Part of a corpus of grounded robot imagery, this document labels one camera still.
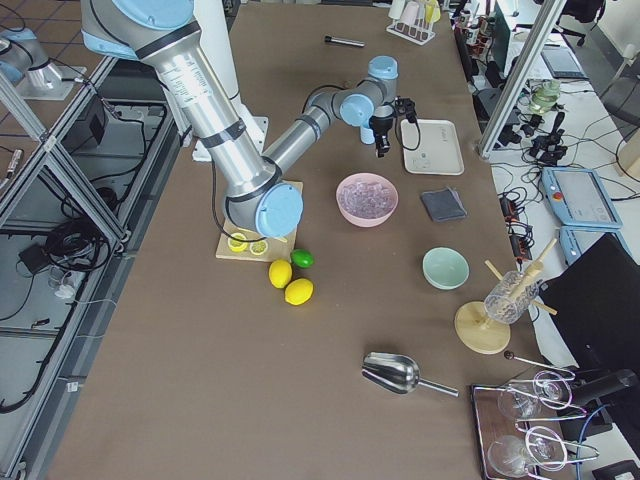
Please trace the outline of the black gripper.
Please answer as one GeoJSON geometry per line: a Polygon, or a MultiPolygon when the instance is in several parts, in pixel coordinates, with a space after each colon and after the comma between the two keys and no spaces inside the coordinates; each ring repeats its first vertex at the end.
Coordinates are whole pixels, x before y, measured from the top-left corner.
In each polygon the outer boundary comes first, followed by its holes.
{"type": "Polygon", "coordinates": [[[416,105],[412,99],[396,97],[393,101],[378,107],[370,118],[370,129],[375,137],[375,149],[378,158],[383,158],[389,152],[388,132],[400,117],[404,117],[410,123],[416,123],[416,105]]]}

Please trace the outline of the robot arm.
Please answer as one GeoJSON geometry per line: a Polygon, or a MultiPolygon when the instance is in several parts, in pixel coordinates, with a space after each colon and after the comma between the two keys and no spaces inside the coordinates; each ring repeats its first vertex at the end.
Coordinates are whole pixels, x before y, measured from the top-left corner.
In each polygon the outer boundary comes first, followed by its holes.
{"type": "Polygon", "coordinates": [[[296,229],[302,195],[282,175],[335,121],[360,128],[377,155],[389,150],[398,100],[398,64],[390,56],[373,58],[356,87],[311,96],[293,124],[261,152],[222,82],[235,68],[221,2],[84,1],[81,14],[88,49],[155,70],[213,168],[224,174],[225,216],[240,228],[262,237],[296,229]]]}
{"type": "Polygon", "coordinates": [[[53,61],[36,35],[25,28],[1,31],[1,72],[24,99],[62,101],[86,68],[53,61]]]}

